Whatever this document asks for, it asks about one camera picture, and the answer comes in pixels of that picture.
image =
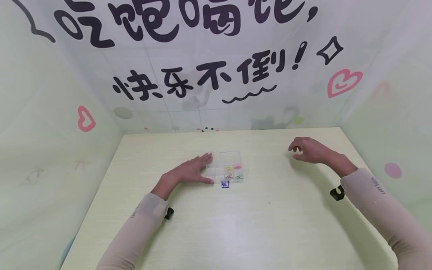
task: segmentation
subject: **arm sleeve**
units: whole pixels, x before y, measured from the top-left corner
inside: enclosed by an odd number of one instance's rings
[[[395,252],[399,270],[432,269],[432,237],[362,168],[341,179],[345,194]]]
[[[147,241],[161,225],[168,203],[149,193],[111,241],[96,270],[132,270]]]

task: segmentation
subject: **wall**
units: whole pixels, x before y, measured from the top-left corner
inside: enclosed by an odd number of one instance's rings
[[[338,126],[422,1],[21,2],[121,129],[146,133]]]
[[[369,96],[342,129],[386,188],[432,232],[431,49],[429,32],[365,89]]]
[[[121,131],[12,1],[0,32],[0,265],[59,269]]]

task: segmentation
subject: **light wooden table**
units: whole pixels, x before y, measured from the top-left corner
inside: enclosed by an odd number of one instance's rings
[[[387,243],[348,199],[329,191],[324,165],[292,160],[294,137],[312,137],[366,167],[340,128],[125,135],[62,270],[94,269],[160,175],[205,152],[240,151],[245,181],[188,185],[136,269],[396,269]]]

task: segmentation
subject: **heart drawing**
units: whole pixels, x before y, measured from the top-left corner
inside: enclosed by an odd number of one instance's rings
[[[78,127],[81,131],[83,132],[89,132],[91,131],[95,126],[96,126],[96,122],[95,119],[93,119],[93,116],[89,113],[89,111],[87,110],[86,107],[84,106],[79,106],[78,107],[78,115],[79,115],[79,119],[78,119]],[[90,119],[91,123],[88,124],[87,126],[84,126],[84,121],[86,119]]]
[[[351,79],[353,77],[357,77],[357,79],[351,85],[348,85],[346,83],[343,84],[343,85],[340,85],[340,84],[337,83],[334,86],[334,88],[336,88],[336,90],[340,90],[340,91],[339,92],[333,92],[333,83],[334,83],[334,80],[339,75],[343,75],[342,82],[346,82],[347,80],[349,80],[349,79]],[[336,72],[330,78],[330,80],[328,81],[328,85],[327,85],[327,95],[328,95],[328,98],[334,98],[335,96],[338,96],[340,94],[343,94],[343,93],[348,92],[349,90],[353,89],[360,82],[360,80],[362,79],[362,77],[363,77],[363,72],[361,72],[361,71],[356,71],[356,72],[351,73],[349,69],[343,69],[343,70],[340,70],[340,71]]]
[[[377,87],[375,87],[374,91],[372,92],[372,98],[375,99],[377,96],[382,92],[384,95],[390,95],[391,94],[391,84],[388,81],[383,81],[380,84],[378,84]]]

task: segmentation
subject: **wavy line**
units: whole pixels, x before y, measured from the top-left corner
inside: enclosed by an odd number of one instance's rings
[[[276,89],[276,87],[277,87],[277,84],[275,84],[272,88],[270,88],[270,89],[266,89],[266,88],[264,88],[264,87],[261,87],[261,90],[258,92],[258,93],[256,93],[256,94],[253,94],[253,93],[251,93],[251,92],[249,92],[249,93],[247,93],[243,98],[237,98],[237,97],[235,97],[235,98],[233,98],[231,101],[226,101],[226,100],[222,100],[222,102],[223,103],[226,103],[226,104],[230,104],[230,103],[233,103],[234,101],[242,101],[242,100],[245,100],[245,99],[247,99],[249,96],[253,96],[253,97],[256,97],[257,95],[259,95],[259,94],[261,94],[262,92],[271,92],[271,91],[273,91],[274,89]]]
[[[30,26],[31,26],[31,28],[30,28],[30,30],[31,30],[31,32],[34,34],[34,35],[41,35],[41,36],[43,36],[43,37],[46,37],[46,38],[48,38],[52,43],[55,43],[55,39],[54,39],[54,37],[51,35],[51,34],[49,34],[49,33],[47,33],[47,32],[45,32],[45,31],[42,31],[42,30],[38,30],[38,29],[36,29],[36,25],[35,25],[35,21],[33,20],[33,17],[32,17],[32,15],[30,14],[30,12],[29,12],[29,10],[21,3],[21,2],[19,2],[18,0],[12,0],[23,12],[24,12],[24,14],[27,16],[27,19],[29,20],[29,22],[30,22]]]

